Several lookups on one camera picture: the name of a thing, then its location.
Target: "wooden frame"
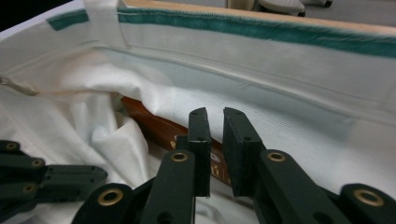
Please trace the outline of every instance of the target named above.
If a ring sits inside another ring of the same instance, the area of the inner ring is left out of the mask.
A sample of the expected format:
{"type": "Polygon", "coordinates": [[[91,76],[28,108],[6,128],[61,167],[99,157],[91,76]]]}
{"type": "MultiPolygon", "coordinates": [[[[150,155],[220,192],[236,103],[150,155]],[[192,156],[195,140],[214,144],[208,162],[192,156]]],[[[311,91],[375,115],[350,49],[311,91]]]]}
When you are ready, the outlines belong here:
{"type": "Polygon", "coordinates": [[[388,27],[388,26],[380,26],[380,25],[360,24],[360,23],[345,22],[345,21],[326,21],[319,19],[299,18],[299,17],[244,11],[244,10],[229,9],[229,8],[202,7],[202,6],[187,5],[180,3],[158,2],[158,1],[149,1],[149,0],[123,0],[123,2],[127,7],[149,7],[149,8],[181,10],[181,11],[189,11],[189,12],[205,12],[205,13],[209,12],[209,13],[217,13],[217,14],[231,15],[231,16],[242,16],[253,19],[262,19],[267,21],[298,22],[304,24],[311,24],[313,26],[327,26],[338,29],[346,29],[349,31],[364,32],[364,33],[379,34],[379,35],[396,35],[396,27],[388,27]]]}

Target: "white fabric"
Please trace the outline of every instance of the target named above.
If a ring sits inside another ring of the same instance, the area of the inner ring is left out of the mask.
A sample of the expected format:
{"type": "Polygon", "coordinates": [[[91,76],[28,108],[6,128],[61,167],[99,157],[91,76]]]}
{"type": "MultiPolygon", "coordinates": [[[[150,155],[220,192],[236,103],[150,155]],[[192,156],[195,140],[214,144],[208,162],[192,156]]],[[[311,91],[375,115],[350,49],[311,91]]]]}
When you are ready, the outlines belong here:
{"type": "Polygon", "coordinates": [[[278,12],[304,12],[305,6],[300,0],[259,0],[263,7],[278,12]]]}
{"type": "MultiPolygon", "coordinates": [[[[220,141],[228,106],[246,112],[267,147],[289,152],[322,187],[338,192],[361,182],[396,197],[394,60],[170,26],[113,25],[127,47],[108,42],[90,22],[54,31],[43,21],[2,40],[0,137],[47,163],[103,166],[110,182],[136,187],[155,175],[162,152],[150,146],[148,154],[134,121],[119,112],[122,95],[185,126],[189,112],[205,106],[220,141]]],[[[197,223],[257,223],[251,202],[230,195],[213,181],[212,197],[198,200],[197,223]]],[[[70,223],[77,209],[40,206],[8,223],[70,223]]]]}
{"type": "Polygon", "coordinates": [[[111,47],[125,47],[116,8],[119,0],[84,0],[91,29],[102,43],[111,47]]]}

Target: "green trim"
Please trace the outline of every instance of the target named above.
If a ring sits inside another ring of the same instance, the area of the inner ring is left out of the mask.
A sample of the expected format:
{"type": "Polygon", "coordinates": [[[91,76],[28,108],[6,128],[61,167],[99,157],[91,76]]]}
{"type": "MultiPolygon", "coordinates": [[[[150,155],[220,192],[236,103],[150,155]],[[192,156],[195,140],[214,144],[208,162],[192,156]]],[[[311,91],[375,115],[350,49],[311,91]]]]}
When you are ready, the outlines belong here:
{"type": "Polygon", "coordinates": [[[120,22],[159,24],[396,58],[396,37],[209,13],[119,8],[120,22]]]}
{"type": "Polygon", "coordinates": [[[48,19],[49,25],[52,29],[60,31],[66,27],[77,23],[89,21],[87,12],[84,9],[68,12],[48,19]]]}

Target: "metal grommet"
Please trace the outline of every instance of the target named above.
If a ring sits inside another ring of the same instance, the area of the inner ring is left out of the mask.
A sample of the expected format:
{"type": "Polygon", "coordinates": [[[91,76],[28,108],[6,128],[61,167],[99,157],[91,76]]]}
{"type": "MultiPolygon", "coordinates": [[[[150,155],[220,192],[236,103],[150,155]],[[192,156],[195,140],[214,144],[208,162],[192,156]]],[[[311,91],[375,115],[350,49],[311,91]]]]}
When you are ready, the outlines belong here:
{"type": "Polygon", "coordinates": [[[271,161],[285,161],[286,157],[278,152],[271,152],[267,155],[271,161]]]}
{"type": "Polygon", "coordinates": [[[8,143],[6,145],[6,149],[7,150],[14,150],[15,148],[17,148],[17,144],[16,143],[8,143]]]}
{"type": "Polygon", "coordinates": [[[37,166],[41,166],[43,164],[42,160],[33,160],[32,161],[32,166],[37,167],[37,166]]]}
{"type": "Polygon", "coordinates": [[[376,193],[368,189],[355,189],[353,195],[362,203],[369,204],[374,207],[384,205],[384,200],[376,193]]]}
{"type": "Polygon", "coordinates": [[[123,193],[120,189],[107,189],[98,198],[98,203],[102,206],[110,206],[121,201],[123,193]]]}
{"type": "Polygon", "coordinates": [[[186,161],[189,156],[182,152],[177,152],[171,156],[172,161],[186,161]]]}
{"type": "Polygon", "coordinates": [[[30,193],[30,192],[32,192],[33,190],[35,190],[35,185],[34,185],[34,184],[28,184],[28,185],[26,185],[26,186],[23,188],[22,192],[23,192],[23,193],[30,193]]]}

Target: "black plastic part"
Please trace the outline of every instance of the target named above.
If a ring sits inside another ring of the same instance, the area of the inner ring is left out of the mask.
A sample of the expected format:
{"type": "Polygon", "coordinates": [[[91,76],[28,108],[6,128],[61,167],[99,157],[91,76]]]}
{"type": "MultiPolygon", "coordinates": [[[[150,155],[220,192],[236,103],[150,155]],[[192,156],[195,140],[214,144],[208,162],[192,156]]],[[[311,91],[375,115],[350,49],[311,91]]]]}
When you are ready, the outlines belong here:
{"type": "Polygon", "coordinates": [[[19,182],[0,185],[0,202],[33,200],[38,185],[35,182],[19,182]]]}
{"type": "Polygon", "coordinates": [[[164,156],[140,224],[194,222],[194,167],[195,156],[188,150],[164,156]]]}
{"type": "Polygon", "coordinates": [[[0,203],[0,223],[6,221],[11,217],[14,217],[18,213],[31,211],[36,206],[37,202],[35,200],[7,204],[0,203]]]}
{"type": "Polygon", "coordinates": [[[19,173],[37,172],[45,168],[44,160],[21,155],[2,154],[0,168],[19,173]]]}
{"type": "Polygon", "coordinates": [[[210,150],[212,137],[205,108],[190,112],[188,147],[182,148],[191,151],[195,156],[195,196],[210,196],[210,150]]]}
{"type": "Polygon", "coordinates": [[[339,196],[327,189],[324,188],[320,188],[321,190],[323,190],[323,192],[326,194],[326,196],[333,202],[333,203],[337,203],[339,196]]]}
{"type": "Polygon", "coordinates": [[[123,184],[102,186],[81,206],[72,223],[139,223],[153,182],[154,178],[134,190],[123,184]],[[115,203],[116,199],[118,199],[117,196],[120,197],[120,200],[115,203]]]}
{"type": "Polygon", "coordinates": [[[129,206],[133,191],[123,184],[107,184],[97,189],[76,213],[73,224],[121,224],[131,219],[129,206]]]}
{"type": "Polygon", "coordinates": [[[106,183],[107,172],[97,166],[50,165],[39,191],[40,203],[66,203],[87,199],[106,183]]]}
{"type": "Polygon", "coordinates": [[[305,11],[304,12],[300,12],[297,16],[298,17],[305,17],[305,11]]]}
{"type": "Polygon", "coordinates": [[[330,7],[332,5],[332,0],[331,1],[326,1],[326,3],[324,4],[324,7],[330,7]]]}
{"type": "Polygon", "coordinates": [[[258,170],[282,223],[350,223],[287,153],[265,150],[258,170]]]}
{"type": "Polygon", "coordinates": [[[189,138],[187,136],[178,136],[175,149],[186,150],[186,148],[189,148],[189,138]]]}
{"type": "Polygon", "coordinates": [[[257,173],[254,164],[265,150],[247,116],[236,109],[224,109],[223,153],[228,165],[233,195],[254,196],[257,173]]]}
{"type": "Polygon", "coordinates": [[[396,223],[396,202],[381,190],[367,185],[343,186],[337,204],[353,223],[396,223]]]}
{"type": "Polygon", "coordinates": [[[257,219],[261,224],[282,223],[280,214],[276,211],[276,208],[271,201],[254,199],[254,210],[256,212],[257,219]]]}
{"type": "Polygon", "coordinates": [[[0,153],[22,154],[21,145],[17,142],[0,140],[0,153]]]}

